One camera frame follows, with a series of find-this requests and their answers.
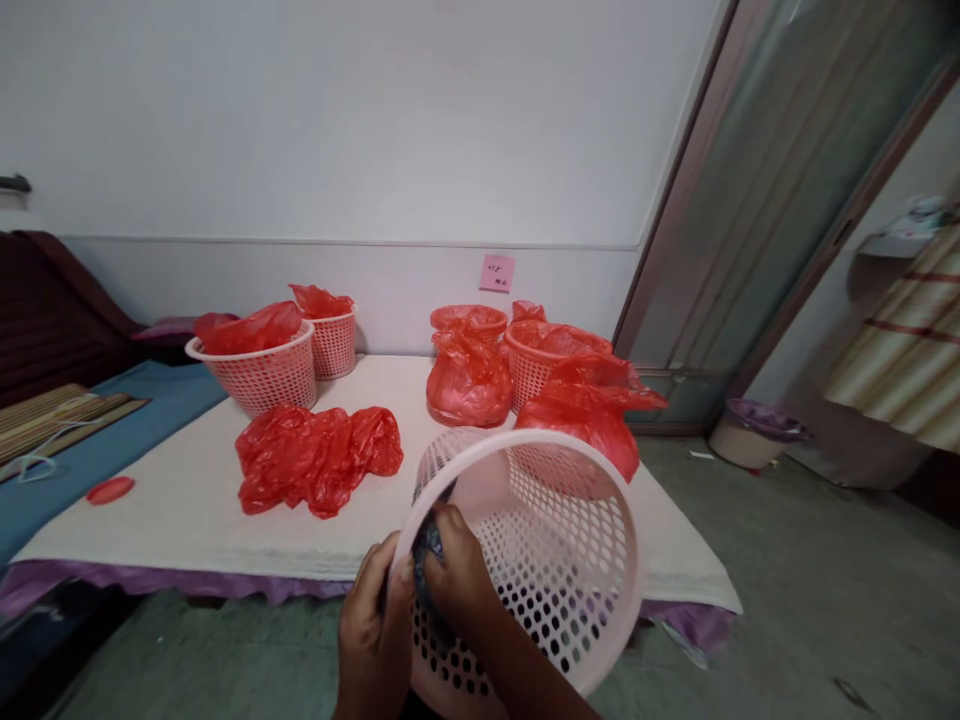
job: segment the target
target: pink plastic basket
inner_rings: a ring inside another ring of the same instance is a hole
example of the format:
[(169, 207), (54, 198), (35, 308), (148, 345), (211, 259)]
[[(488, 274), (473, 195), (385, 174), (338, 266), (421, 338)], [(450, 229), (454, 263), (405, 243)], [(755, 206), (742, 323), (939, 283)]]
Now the pink plastic basket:
[[(552, 352), (531, 347), (523, 340), (524, 335), (542, 339), (558, 328), (565, 328), (569, 338), (564, 344), (551, 346)], [(560, 361), (581, 352), (613, 352), (610, 342), (599, 335), (588, 333), (572, 325), (558, 325), (536, 320), (521, 320), (513, 323), (507, 328), (504, 340), (510, 348), (509, 368), (510, 377), (513, 378), (513, 404), (510, 407), (515, 413), (520, 412), (520, 408), (526, 404), (527, 400), (540, 394), (553, 368)]]
[[(454, 428), (420, 459), (393, 567), (453, 483), (450, 502), (479, 540), (504, 606), (567, 681), (590, 694), (640, 612), (647, 565), (636, 495), (599, 451), (564, 433)], [(451, 720), (506, 718), (481, 661), (459, 638), (443, 646), (431, 612), (415, 602), (413, 689)]]
[(430, 313), (430, 325), (437, 330), (444, 330), (451, 321), (465, 317), (471, 310), (480, 310), (485, 322), (477, 325), (480, 340), (487, 345), (493, 345), (503, 331), (507, 329), (507, 314), (486, 305), (444, 305)]
[(357, 306), (347, 315), (307, 320), (313, 325), (313, 372), (317, 380), (349, 375), (357, 364)]
[(313, 326), (306, 320), (288, 343), (242, 355), (207, 355), (200, 338), (187, 343), (185, 352), (206, 365), (223, 389), (253, 419), (281, 402), (311, 408), (317, 401), (310, 338)]

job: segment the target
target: purple table skirt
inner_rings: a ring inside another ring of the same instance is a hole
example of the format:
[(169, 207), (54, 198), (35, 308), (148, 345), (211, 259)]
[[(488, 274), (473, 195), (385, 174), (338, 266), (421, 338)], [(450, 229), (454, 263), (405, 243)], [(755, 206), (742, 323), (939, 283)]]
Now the purple table skirt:
[[(166, 570), (76, 562), (71, 560), (25, 560), (10, 566), (0, 584), (0, 615), (15, 618), (32, 607), (44, 595), (69, 580), (85, 580), (104, 588), (119, 585), (130, 595), (145, 595), (166, 588), (177, 588), (185, 595), (238, 599), (263, 593), (272, 605), (291, 597), (312, 595), (325, 600), (341, 597), (352, 582), (303, 580), (266, 575)], [(709, 655), (726, 646), (733, 613), (700, 603), (644, 600), (640, 616), (661, 620), (676, 630), (688, 643)]]

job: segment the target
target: sticky note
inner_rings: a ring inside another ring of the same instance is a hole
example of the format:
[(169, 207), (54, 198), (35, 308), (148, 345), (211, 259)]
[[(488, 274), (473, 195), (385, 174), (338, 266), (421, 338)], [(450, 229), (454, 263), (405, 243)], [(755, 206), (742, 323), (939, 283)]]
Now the sticky note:
[(480, 289), (510, 292), (513, 287), (513, 269), (517, 261), (509, 255), (484, 255)]

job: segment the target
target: striped curtain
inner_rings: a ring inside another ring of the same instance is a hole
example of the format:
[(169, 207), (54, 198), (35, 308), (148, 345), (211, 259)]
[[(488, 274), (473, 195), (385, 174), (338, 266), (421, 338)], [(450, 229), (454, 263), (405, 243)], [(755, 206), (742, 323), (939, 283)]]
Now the striped curtain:
[(824, 396), (960, 453), (960, 225), (940, 230), (890, 288)]

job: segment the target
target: gray floor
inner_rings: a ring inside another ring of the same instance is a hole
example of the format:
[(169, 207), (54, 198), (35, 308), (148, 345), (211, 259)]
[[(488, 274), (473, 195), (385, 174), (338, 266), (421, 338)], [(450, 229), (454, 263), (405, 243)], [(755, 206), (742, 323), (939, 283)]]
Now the gray floor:
[[(699, 440), (640, 449), (726, 564), (745, 615), (707, 671), (660, 629), (642, 632), (591, 698), (605, 717), (960, 717), (960, 534), (789, 461), (753, 477), (690, 459)], [(60, 717), (329, 717), (338, 612), (306, 599), (192, 609), (160, 593), (93, 659)]]

